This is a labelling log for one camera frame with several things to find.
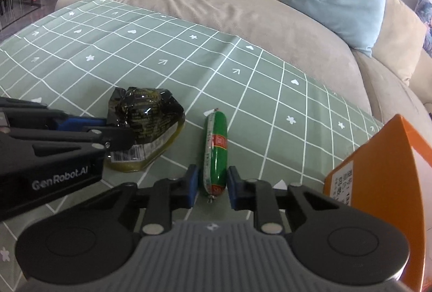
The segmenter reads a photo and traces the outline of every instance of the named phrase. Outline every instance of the barcode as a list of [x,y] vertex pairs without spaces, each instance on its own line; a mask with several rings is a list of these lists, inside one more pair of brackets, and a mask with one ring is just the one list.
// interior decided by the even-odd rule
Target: barcode
[[111,162],[121,163],[125,161],[142,161],[145,160],[143,145],[133,145],[130,150],[121,152],[111,152]]

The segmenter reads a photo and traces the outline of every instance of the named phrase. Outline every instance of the snack package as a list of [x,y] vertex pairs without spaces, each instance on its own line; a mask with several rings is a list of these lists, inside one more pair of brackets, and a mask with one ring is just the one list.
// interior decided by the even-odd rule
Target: snack package
[[107,125],[132,128],[136,144],[111,152],[109,166],[123,172],[142,170],[172,144],[184,120],[183,107],[168,90],[116,88],[109,100]]

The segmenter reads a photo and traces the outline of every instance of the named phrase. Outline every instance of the white star pattern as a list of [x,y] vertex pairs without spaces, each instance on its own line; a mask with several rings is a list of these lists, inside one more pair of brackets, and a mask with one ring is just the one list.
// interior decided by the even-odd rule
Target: white star pattern
[[0,254],[1,254],[1,256],[2,256],[2,260],[3,260],[4,262],[5,262],[5,261],[10,262],[10,258],[9,258],[9,251],[6,250],[5,247],[3,247],[2,250],[0,250]]
[[286,118],[287,121],[289,121],[289,123],[291,125],[296,124],[296,120],[292,117],[292,116],[288,116],[288,118]]

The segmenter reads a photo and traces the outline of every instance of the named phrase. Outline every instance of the beige sofa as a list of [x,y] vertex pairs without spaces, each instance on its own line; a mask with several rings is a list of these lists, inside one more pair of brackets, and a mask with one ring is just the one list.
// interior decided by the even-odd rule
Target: beige sofa
[[[59,0],[62,8],[78,0]],[[374,58],[278,0],[118,0],[238,35],[293,64],[386,123],[403,115],[432,145],[432,58],[422,50],[407,87]]]

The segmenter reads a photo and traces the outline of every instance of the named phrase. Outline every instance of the screw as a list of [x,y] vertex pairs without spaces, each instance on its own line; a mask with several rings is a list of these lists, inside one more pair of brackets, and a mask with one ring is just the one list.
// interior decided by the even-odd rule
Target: screw
[[163,233],[164,228],[159,224],[147,224],[143,227],[143,232],[149,235],[159,235]]
[[261,226],[261,231],[265,234],[280,234],[284,228],[276,222],[267,222]]
[[92,143],[92,147],[96,149],[105,149],[105,146],[100,143]]

